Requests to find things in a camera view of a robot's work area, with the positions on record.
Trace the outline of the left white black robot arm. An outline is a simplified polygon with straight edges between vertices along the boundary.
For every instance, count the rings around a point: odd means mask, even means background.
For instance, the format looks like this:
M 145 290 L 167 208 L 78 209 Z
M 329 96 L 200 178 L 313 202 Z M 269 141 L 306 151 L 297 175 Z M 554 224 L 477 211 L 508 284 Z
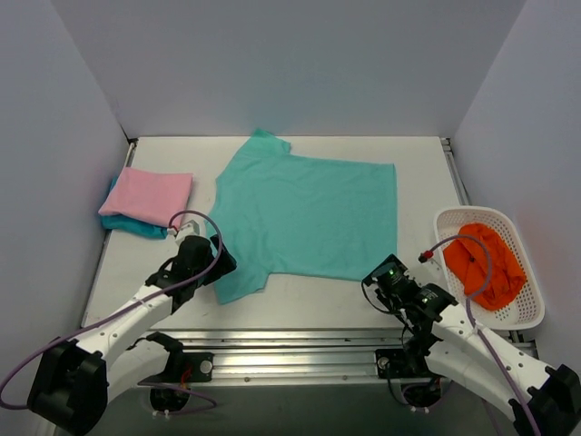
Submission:
M 27 408 L 73 435 L 85 435 L 108 403 L 134 385 L 186 380 L 195 363 L 182 343 L 151 328 L 175 314 L 198 288 L 235 268 L 220 235 L 185 237 L 177 254 L 119 310 L 43 351 Z

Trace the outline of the teal t shirt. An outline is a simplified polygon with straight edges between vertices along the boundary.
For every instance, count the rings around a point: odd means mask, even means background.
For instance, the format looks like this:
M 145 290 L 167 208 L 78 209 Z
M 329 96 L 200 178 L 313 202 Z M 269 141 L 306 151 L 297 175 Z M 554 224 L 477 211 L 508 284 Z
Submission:
M 398 249 L 396 167 L 294 155 L 257 130 L 217 177 L 210 216 L 237 262 L 214 284 L 221 304 L 272 274 L 360 281 Z

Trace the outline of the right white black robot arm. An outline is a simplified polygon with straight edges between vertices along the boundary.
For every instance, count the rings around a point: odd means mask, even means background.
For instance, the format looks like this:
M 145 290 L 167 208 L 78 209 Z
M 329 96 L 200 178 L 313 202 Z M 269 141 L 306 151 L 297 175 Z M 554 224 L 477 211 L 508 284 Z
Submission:
M 448 378 L 496 407 L 520 435 L 569 435 L 580 423 L 580 378 L 519 350 L 435 283 L 420 284 L 390 255 L 361 281 L 409 332 L 403 363 Z

